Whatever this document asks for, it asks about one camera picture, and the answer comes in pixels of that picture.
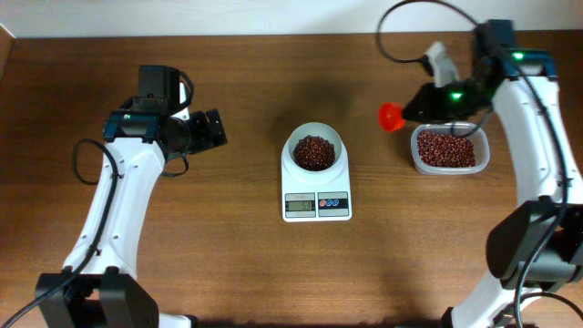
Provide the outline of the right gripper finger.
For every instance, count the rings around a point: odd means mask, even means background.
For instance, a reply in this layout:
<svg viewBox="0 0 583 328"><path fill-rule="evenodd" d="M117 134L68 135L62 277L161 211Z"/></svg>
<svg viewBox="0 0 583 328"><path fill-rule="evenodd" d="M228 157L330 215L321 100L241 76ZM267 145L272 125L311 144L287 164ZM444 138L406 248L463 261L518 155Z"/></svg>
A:
<svg viewBox="0 0 583 328"><path fill-rule="evenodd" d="M402 111L402 117L406 121L416 123L429 123L431 121L431 114L426 113L422 108L406 107Z"/></svg>
<svg viewBox="0 0 583 328"><path fill-rule="evenodd" d="M415 93L414 97L407 103L405 109L425 109L430 106L431 84L423 84Z"/></svg>

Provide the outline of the orange plastic measuring scoop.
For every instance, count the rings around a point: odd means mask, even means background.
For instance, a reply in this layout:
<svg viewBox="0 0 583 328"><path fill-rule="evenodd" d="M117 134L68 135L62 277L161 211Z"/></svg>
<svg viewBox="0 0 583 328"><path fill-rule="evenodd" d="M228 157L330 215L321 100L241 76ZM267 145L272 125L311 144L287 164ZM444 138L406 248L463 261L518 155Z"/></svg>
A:
<svg viewBox="0 0 583 328"><path fill-rule="evenodd" d="M403 107L395 103L384 103L379 109L378 122L387 132L395 132L403 128L406 123L403 118Z"/></svg>

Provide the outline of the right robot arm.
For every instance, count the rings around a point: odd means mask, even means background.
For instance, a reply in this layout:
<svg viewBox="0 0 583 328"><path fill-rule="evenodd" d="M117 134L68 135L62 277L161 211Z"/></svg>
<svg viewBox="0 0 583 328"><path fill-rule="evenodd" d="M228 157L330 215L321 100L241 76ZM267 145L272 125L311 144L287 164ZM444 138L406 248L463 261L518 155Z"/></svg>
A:
<svg viewBox="0 0 583 328"><path fill-rule="evenodd" d="M558 104L555 61L517 45L512 24L473 31L473 72L461 79L441 43L421 62L432 81L405 107L406 120L433 128L491 108L500 119L517 180L517 208L489 233L486 275L444 313L444 327L521 324L521 310L582 278L582 176Z"/></svg>

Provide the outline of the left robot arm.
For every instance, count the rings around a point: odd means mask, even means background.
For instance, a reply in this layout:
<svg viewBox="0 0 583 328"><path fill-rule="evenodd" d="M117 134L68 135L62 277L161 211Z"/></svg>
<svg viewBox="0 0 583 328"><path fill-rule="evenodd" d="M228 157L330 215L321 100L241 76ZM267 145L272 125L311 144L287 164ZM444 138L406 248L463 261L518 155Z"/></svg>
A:
<svg viewBox="0 0 583 328"><path fill-rule="evenodd" d="M50 327L194 327L193 315L162 313L138 284L140 234L151 193L173 159L227 144L218 110L191 112L194 86L174 67L142 66L138 93L111 112L96 193L59 273L43 273L32 307Z"/></svg>

